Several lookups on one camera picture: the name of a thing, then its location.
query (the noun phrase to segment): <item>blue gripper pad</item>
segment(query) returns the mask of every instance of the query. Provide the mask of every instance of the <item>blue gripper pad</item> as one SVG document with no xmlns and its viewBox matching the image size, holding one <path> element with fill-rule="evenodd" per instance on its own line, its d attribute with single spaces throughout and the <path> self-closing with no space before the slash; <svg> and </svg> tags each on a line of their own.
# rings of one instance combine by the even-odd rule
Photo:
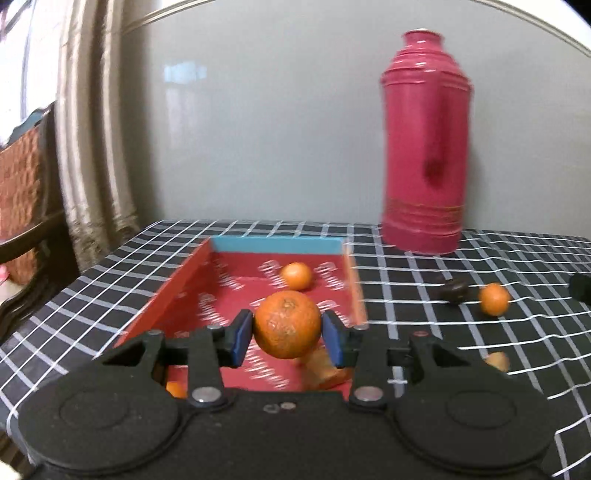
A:
<svg viewBox="0 0 591 480">
<path fill-rule="evenodd" d="M 322 314 L 322 339 L 329 353 L 330 361 L 336 368 L 343 368 L 343 344 L 346 341 L 347 328 L 332 310 Z"/>
<path fill-rule="evenodd" d="M 252 339 L 252 312 L 250 310 L 241 310 L 232 324 L 226 329 L 226 336 L 233 336 L 231 359 L 234 368 L 242 365 L 246 350 Z"/>
</svg>

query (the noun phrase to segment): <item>curtain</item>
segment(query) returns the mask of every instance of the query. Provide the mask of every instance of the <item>curtain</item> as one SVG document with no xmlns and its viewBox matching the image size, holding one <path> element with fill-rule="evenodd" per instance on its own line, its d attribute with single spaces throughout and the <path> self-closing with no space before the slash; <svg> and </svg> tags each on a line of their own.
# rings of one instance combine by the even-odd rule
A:
<svg viewBox="0 0 591 480">
<path fill-rule="evenodd" d="M 80 269 L 138 232 L 119 119 L 124 2 L 70 0 L 60 43 L 56 131 L 60 180 Z"/>
</svg>

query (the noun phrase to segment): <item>white wall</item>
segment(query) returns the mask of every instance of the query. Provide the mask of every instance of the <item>white wall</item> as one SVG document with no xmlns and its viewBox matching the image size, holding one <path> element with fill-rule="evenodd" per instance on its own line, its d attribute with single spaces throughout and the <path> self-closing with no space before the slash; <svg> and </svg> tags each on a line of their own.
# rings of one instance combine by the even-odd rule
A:
<svg viewBox="0 0 591 480">
<path fill-rule="evenodd" d="M 591 27 L 564 0 L 499 0 L 543 20 L 591 48 Z"/>
<path fill-rule="evenodd" d="M 125 35 L 142 219 L 378 222 L 379 76 L 428 27 L 475 85 L 466 226 L 591 236 L 590 57 L 475 1 L 420 3 L 215 0 Z"/>
</svg>

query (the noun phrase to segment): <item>window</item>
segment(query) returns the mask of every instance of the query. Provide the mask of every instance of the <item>window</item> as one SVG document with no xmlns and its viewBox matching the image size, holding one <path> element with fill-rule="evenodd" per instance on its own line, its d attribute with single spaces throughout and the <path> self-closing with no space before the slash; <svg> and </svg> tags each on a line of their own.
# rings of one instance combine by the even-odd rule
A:
<svg viewBox="0 0 591 480">
<path fill-rule="evenodd" d="M 13 0 L 0 36 L 0 144 L 56 99 L 60 36 L 69 0 Z"/>
</svg>

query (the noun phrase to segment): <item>red thermos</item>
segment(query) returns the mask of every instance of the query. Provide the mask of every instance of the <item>red thermos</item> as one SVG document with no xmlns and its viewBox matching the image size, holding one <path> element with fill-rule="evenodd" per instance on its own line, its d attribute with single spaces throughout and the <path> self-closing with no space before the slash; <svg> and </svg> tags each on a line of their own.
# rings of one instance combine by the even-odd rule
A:
<svg viewBox="0 0 591 480">
<path fill-rule="evenodd" d="M 382 236 L 424 254 L 454 251 L 462 231 L 472 85 L 428 30 L 404 34 L 406 46 L 382 75 L 387 183 Z"/>
</svg>

